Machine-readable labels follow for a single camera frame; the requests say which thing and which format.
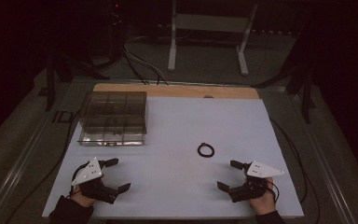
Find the clear plastic box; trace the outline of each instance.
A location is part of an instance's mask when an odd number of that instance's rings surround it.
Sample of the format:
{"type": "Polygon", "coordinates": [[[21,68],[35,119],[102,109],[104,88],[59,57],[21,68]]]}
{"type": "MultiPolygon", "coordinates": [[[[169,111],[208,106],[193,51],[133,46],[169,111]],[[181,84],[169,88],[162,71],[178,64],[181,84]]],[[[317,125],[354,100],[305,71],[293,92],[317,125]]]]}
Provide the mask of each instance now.
{"type": "Polygon", "coordinates": [[[145,143],[147,104],[145,91],[89,92],[80,111],[86,147],[136,146],[145,143]]]}

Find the white tabletop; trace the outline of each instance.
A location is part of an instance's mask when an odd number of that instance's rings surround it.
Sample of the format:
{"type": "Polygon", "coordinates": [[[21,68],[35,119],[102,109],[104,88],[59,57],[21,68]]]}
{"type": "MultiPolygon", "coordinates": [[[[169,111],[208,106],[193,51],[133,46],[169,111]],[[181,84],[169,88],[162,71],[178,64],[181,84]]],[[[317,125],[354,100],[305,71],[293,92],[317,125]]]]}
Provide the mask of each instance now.
{"type": "Polygon", "coordinates": [[[95,218],[210,219],[252,217],[248,202],[233,203],[216,186],[243,183],[231,160],[260,161],[285,172],[274,183],[281,193],[277,209],[283,217],[303,216],[301,205],[262,100],[147,97],[145,145],[82,147],[77,124],[72,142],[48,197],[43,217],[68,194],[75,169],[97,157],[119,158],[103,168],[104,184],[116,189],[131,183],[114,204],[94,204],[95,218]],[[197,153],[201,143],[214,147],[211,158],[197,153]]]}

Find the black hair tie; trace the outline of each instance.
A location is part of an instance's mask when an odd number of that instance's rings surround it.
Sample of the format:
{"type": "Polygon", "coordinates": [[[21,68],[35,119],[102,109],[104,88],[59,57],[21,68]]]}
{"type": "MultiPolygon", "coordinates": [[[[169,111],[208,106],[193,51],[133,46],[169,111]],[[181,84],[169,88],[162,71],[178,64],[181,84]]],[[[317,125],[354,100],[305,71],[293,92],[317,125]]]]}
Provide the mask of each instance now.
{"type": "Polygon", "coordinates": [[[205,157],[205,158],[211,158],[211,157],[214,155],[214,148],[213,148],[211,145],[206,144],[206,143],[201,143],[201,145],[199,146],[199,148],[198,148],[197,151],[199,152],[199,155],[200,155],[201,157],[205,157]],[[209,155],[207,155],[207,154],[202,154],[202,153],[201,153],[201,148],[202,148],[202,147],[208,147],[208,148],[210,148],[211,151],[212,151],[212,153],[209,154],[209,155]]]}

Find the human hand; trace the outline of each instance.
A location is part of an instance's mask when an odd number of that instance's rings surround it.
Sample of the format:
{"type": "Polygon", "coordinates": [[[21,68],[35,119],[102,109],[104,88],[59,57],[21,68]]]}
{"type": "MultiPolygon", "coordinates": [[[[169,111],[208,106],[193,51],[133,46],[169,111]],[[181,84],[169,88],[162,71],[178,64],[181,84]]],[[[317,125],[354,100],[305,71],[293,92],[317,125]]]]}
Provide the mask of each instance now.
{"type": "MultiPolygon", "coordinates": [[[[267,177],[266,180],[267,188],[272,189],[272,177],[267,177]]],[[[266,192],[260,198],[249,200],[249,204],[255,210],[255,214],[258,216],[276,211],[274,195],[269,190],[266,190],[266,192]]]]}
{"type": "Polygon", "coordinates": [[[70,199],[82,205],[83,207],[90,207],[95,203],[95,199],[88,198],[81,194],[80,187],[76,185],[74,193],[70,196],[70,199]]]}

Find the floor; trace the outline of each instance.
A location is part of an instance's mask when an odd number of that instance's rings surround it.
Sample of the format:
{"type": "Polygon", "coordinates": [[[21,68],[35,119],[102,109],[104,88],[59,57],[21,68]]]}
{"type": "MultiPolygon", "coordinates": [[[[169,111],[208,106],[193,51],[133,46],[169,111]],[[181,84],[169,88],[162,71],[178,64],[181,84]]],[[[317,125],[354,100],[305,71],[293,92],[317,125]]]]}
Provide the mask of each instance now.
{"type": "MultiPolygon", "coordinates": [[[[171,85],[241,86],[264,81],[277,75],[287,54],[296,42],[288,35],[251,33],[245,49],[249,76],[241,75],[233,42],[219,44],[208,41],[179,40],[176,69],[167,71],[170,39],[148,39],[137,36],[126,43],[136,54],[158,68],[171,85]]],[[[104,58],[94,58],[101,62],[104,58]]],[[[150,84],[157,75],[136,64],[136,69],[150,84]]],[[[0,223],[48,223],[41,217],[67,136],[73,126],[57,121],[57,111],[76,112],[83,96],[101,82],[74,69],[72,83],[56,80],[56,102],[45,112],[45,97],[37,96],[46,87],[46,71],[35,78],[35,87],[0,127],[0,223]]],[[[140,83],[123,59],[101,74],[110,77],[104,82],[140,83]]],[[[342,132],[330,114],[316,86],[312,87],[311,123],[302,119],[301,95],[284,91],[288,79],[257,90],[270,117],[293,178],[305,216],[287,218],[286,223],[358,223],[358,163],[342,132]],[[280,131],[289,136],[301,158],[310,181],[304,183],[292,148],[280,131]]],[[[245,220],[114,220],[113,223],[255,223],[245,220]]],[[[92,219],[89,223],[105,223],[92,219]]]]}

